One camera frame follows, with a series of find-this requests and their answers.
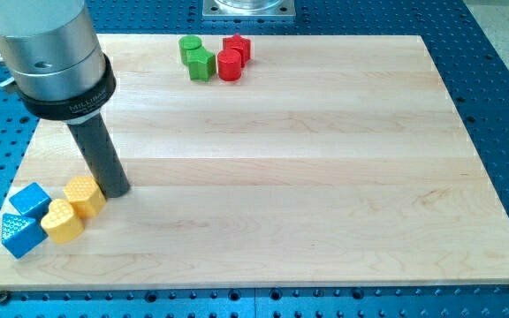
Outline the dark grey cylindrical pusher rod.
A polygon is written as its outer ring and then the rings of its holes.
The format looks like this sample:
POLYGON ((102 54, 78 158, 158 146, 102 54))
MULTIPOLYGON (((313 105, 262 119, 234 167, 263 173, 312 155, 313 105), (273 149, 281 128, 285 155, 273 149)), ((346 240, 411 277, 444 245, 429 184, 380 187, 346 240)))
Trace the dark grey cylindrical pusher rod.
POLYGON ((103 195, 108 199, 125 195, 130 183, 102 116, 67 126, 103 195))

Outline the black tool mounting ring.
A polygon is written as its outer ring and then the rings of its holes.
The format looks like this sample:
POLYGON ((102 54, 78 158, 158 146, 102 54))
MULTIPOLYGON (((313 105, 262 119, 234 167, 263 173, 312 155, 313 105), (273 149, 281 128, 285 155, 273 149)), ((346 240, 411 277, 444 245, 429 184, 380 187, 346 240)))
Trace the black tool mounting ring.
POLYGON ((54 121, 68 121, 85 117, 99 110, 114 94, 117 85, 111 63, 104 56, 105 71, 100 80, 87 92, 60 101, 40 101, 20 89, 17 94, 26 109, 34 116, 54 121))

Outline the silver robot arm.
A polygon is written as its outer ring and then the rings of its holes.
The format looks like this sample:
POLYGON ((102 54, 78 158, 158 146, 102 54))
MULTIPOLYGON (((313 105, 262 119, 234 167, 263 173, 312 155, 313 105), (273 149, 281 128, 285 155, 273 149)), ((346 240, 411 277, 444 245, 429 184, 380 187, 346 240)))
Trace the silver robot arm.
POLYGON ((34 116, 67 124, 103 194, 130 189, 101 116, 116 79, 84 0, 0 0, 2 87, 34 116))

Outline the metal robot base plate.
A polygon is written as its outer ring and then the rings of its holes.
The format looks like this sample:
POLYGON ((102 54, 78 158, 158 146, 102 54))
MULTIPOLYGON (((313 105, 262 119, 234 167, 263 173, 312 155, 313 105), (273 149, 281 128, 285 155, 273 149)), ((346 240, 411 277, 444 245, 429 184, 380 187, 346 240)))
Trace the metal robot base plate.
POLYGON ((294 0, 202 0, 209 18, 294 18, 294 0))

